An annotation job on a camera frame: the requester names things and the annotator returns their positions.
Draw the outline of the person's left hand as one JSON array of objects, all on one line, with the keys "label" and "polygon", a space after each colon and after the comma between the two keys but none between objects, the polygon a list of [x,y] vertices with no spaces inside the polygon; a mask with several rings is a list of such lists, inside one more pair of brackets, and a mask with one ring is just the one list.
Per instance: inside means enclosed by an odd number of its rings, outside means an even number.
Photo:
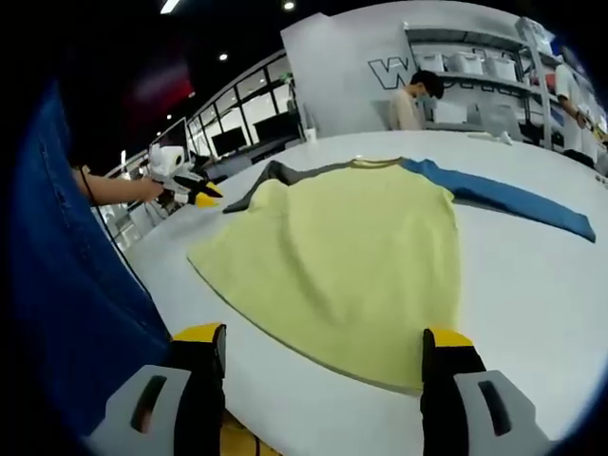
[{"label": "person's left hand", "polygon": [[149,178],[143,178],[135,181],[136,184],[136,200],[149,202],[157,199],[164,191],[163,186]]}]

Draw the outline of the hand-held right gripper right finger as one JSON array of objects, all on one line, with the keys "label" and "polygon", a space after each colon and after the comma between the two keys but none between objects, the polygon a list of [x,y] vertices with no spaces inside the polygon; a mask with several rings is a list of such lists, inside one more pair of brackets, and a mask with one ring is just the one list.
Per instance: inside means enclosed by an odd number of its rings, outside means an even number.
[{"label": "hand-held right gripper right finger", "polygon": [[462,334],[424,330],[422,381],[425,455],[544,455],[550,450],[533,403],[500,371],[488,370]]}]

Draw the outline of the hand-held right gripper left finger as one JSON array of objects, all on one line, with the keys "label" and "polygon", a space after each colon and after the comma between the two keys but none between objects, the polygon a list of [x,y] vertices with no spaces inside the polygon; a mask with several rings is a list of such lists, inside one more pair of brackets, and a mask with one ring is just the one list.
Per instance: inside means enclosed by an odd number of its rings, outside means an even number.
[{"label": "hand-held right gripper left finger", "polygon": [[226,326],[188,328],[159,365],[145,365],[107,400],[87,438],[95,455],[219,455]]}]

